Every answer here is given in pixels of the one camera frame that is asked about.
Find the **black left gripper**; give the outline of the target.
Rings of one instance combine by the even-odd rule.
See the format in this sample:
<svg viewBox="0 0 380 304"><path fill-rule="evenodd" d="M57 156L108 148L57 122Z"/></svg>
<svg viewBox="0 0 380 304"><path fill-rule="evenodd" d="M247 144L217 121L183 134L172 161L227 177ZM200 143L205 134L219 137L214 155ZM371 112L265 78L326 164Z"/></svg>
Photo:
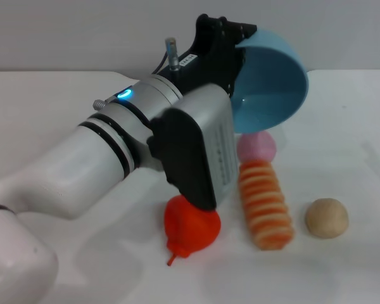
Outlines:
<svg viewBox="0 0 380 304"><path fill-rule="evenodd" d="M200 15L196 20L194 41L179 60L189 55L195 57L178 71L169 70L169 81L183 95L203 85L216 84L231 98L246 61L245 48L236 48L236 45L250 38L257 29L255 24Z"/></svg>

